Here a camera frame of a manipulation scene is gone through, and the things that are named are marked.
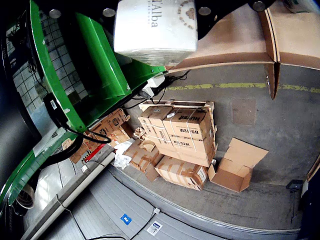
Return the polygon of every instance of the concrete floor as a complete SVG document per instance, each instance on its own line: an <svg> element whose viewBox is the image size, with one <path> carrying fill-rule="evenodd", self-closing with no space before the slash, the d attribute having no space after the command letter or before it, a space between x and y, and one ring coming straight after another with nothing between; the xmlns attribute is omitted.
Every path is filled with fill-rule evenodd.
<svg viewBox="0 0 320 240"><path fill-rule="evenodd" d="M285 186L292 179L304 180L320 153L320 91L308 91L311 88L320 89L319 79L320 71L282 65L279 82L282 89L278 89L276 98L272 100L266 87L237 87L239 85L232 84L229 87L214 87L215 84L225 83L263 84L266 82L263 65L202 68L192 70L187 80L174 82L166 90L163 100L214 101L213 114L218 130L215 158L222 158L232 137L266 149L269 153L255 166L251 181ZM296 89L284 89L290 88L288 85L294 85ZM131 100L126 106L137 102ZM238 124L238 117L233 117L233 114L252 103L253 107L249 110L255 111L255 121L248 125ZM131 115L131 126L140 126L136 116L141 110L135 107L128 113Z"/></svg>
<svg viewBox="0 0 320 240"><path fill-rule="evenodd" d="M285 185L292 179L305 180L320 152L319 78L320 71L282 65L280 88L272 100L268 88L261 87L266 82L263 65L220 66L192 70L187 80L178 80L166 90L163 100L215 102L217 160L232 137L269 151L253 169L250 187L241 193L211 182L198 193L163 179L150 183L129 167L125 173L156 194L218 221L259 229L299 228L301 212L291 223L293 199ZM140 126L136 118L140 109L128 113L131 126Z"/></svg>

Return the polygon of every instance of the white packaged bundle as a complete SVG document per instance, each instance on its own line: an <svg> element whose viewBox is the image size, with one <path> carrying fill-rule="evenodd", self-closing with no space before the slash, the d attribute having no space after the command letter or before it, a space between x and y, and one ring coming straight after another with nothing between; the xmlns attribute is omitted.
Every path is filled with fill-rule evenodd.
<svg viewBox="0 0 320 240"><path fill-rule="evenodd" d="M151 66L176 66L197 49L194 0L122 0L114 51Z"/></svg>

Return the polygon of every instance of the metal bolt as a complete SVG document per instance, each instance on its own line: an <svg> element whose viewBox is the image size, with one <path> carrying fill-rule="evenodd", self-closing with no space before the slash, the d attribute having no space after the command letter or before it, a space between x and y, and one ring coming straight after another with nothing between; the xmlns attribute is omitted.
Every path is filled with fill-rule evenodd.
<svg viewBox="0 0 320 240"><path fill-rule="evenodd" d="M105 10L103 10L102 14L103 16L110 18L116 15L116 11L111 8L106 8Z"/></svg>
<svg viewBox="0 0 320 240"><path fill-rule="evenodd" d="M200 7L198 12L202 16L208 16L211 13L211 9L208 8L207 6L202 6Z"/></svg>
<svg viewBox="0 0 320 240"><path fill-rule="evenodd" d="M49 12L49 16L50 18L52 19L58 19L61 17L61 12L58 10L58 9L52 9L50 12Z"/></svg>
<svg viewBox="0 0 320 240"><path fill-rule="evenodd" d="M252 5L252 8L257 12L262 12L266 9L266 5L262 1L255 1Z"/></svg>

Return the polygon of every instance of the green machine frame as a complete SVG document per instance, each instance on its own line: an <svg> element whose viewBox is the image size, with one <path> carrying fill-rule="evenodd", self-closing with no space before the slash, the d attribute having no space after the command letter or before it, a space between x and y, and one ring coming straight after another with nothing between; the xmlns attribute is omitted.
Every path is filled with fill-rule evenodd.
<svg viewBox="0 0 320 240"><path fill-rule="evenodd" d="M130 97L150 78L166 72L164 66L149 66L132 60L119 66L115 54L109 44L103 27L96 21L76 13L83 40L87 46L91 60L101 80L101 86L81 100L80 107L73 106L55 72L47 46L44 44L44 34L41 26L39 7L30 1L30 21L33 40L44 80L48 91L52 92L63 109L71 129L83 133L103 114L112 110L126 97ZM68 138L76 135L65 132L52 146L35 156L31 151L10 175L0 194L0 203L7 199L12 205L20 191L36 172L36 170L51 156L54 151Z"/></svg>

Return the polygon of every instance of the yellow floor marking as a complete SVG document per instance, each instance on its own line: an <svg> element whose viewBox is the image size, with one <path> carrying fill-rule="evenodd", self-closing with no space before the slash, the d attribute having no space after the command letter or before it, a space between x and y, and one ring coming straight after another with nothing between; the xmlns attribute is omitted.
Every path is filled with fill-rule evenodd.
<svg viewBox="0 0 320 240"><path fill-rule="evenodd" d="M217 83L217 84L197 84L197 85L186 85L186 86L170 86L167 89L171 91L178 91L178 90L194 90L194 89L213 89L213 88L220 88L220 89L238 89L238 88L258 88L263 89L266 88L266 83L259 83L259 82L228 82L228 83ZM303 92L310 92L314 94L320 94L320 88L311 87L308 88L306 86L299 86L299 85L290 85L290 84L283 84L278 87L278 89L283 90L295 90L295 91L303 91Z"/></svg>

